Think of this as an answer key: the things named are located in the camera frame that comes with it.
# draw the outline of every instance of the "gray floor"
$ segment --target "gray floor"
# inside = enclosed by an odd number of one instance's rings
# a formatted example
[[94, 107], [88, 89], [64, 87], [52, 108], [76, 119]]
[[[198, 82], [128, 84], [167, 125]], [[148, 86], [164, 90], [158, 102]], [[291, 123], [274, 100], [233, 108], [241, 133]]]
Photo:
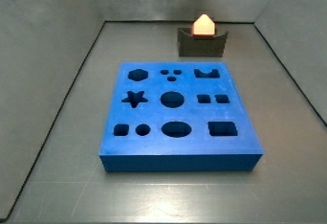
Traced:
[[[181, 58], [183, 24], [108, 23], [10, 222], [326, 222], [327, 129], [253, 25], [223, 58]], [[254, 172], [104, 173], [98, 156], [122, 61], [226, 61], [266, 155]]]

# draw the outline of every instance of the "square hole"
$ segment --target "square hole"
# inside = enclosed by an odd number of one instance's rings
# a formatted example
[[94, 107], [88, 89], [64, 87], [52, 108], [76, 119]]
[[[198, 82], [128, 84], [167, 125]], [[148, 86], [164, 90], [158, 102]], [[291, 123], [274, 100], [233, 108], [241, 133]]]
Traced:
[[211, 136], [238, 136], [238, 129], [234, 122], [210, 122]]
[[227, 95], [217, 95], [215, 98], [218, 103], [230, 103], [230, 99]]
[[127, 124], [116, 124], [114, 128], [114, 135], [115, 136], [127, 136], [130, 131], [130, 126]]
[[210, 95], [197, 95], [199, 103], [211, 103]]

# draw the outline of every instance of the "circular hole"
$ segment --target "circular hole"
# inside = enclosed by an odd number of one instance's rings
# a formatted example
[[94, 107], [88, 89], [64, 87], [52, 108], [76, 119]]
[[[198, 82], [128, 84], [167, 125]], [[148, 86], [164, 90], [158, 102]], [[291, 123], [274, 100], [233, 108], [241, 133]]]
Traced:
[[171, 77], [167, 78], [167, 80], [174, 82], [174, 81], [177, 81], [177, 77], [171, 76]]
[[146, 136], [150, 133], [150, 126], [147, 124], [140, 124], [136, 129], [135, 132], [139, 136]]
[[182, 70], [174, 70], [175, 75], [182, 75]]
[[167, 74], [169, 74], [169, 70], [160, 70], [160, 73], [162, 73], [163, 75], [167, 75]]
[[193, 129], [185, 122], [169, 122], [162, 127], [163, 134], [170, 137], [185, 137], [190, 135]]
[[183, 105], [185, 97], [181, 93], [170, 91], [162, 95], [160, 102], [164, 106], [170, 108], [177, 108]]

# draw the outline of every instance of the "illuminated object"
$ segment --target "illuminated object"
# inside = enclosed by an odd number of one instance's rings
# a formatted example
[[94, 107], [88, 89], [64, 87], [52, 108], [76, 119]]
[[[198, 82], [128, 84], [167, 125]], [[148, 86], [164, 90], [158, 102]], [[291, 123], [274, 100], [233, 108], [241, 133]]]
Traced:
[[214, 36], [215, 35], [215, 22], [207, 14], [202, 14], [194, 22], [193, 26], [194, 36]]

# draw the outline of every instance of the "blue foam block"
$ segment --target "blue foam block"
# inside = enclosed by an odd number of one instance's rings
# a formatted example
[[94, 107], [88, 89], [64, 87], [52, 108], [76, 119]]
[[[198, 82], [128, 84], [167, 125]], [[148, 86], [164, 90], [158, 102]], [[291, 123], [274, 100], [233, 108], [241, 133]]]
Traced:
[[100, 148], [106, 171], [253, 170], [263, 155], [222, 62], [131, 62]]

